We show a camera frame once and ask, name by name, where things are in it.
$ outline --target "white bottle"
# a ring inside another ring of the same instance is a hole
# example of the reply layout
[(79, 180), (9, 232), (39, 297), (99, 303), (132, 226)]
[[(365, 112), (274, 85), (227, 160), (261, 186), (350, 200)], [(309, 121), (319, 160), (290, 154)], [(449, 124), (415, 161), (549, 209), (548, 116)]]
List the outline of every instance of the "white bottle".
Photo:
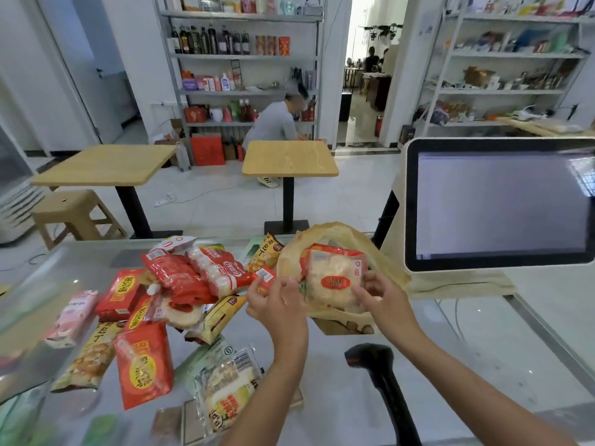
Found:
[(227, 78), (226, 74), (223, 74), (223, 76), (221, 77), (221, 89), (224, 91), (231, 90), (231, 86), (229, 84), (229, 78)]

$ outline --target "wooden stool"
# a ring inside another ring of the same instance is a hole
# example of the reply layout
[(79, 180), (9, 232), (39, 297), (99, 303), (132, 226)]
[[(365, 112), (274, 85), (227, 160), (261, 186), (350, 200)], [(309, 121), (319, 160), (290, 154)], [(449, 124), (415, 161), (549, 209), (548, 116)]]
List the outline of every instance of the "wooden stool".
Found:
[[(90, 213), (95, 207), (99, 207), (105, 219), (91, 219)], [(72, 233), (77, 241), (112, 239), (117, 231), (126, 234), (97, 194), (90, 189), (49, 193), (35, 205), (31, 215), (48, 250), (61, 243), (68, 233)], [(52, 239), (45, 228), (46, 224), (64, 224), (66, 228), (56, 239)], [(96, 227), (100, 224), (111, 224), (103, 237)]]

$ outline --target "touchscreen display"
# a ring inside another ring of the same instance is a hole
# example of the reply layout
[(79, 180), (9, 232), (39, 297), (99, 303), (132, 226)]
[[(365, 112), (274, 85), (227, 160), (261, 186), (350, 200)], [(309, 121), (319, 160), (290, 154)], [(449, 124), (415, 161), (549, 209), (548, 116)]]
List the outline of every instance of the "touchscreen display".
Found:
[(592, 152), (420, 152), (418, 160), (418, 260), (586, 251)]

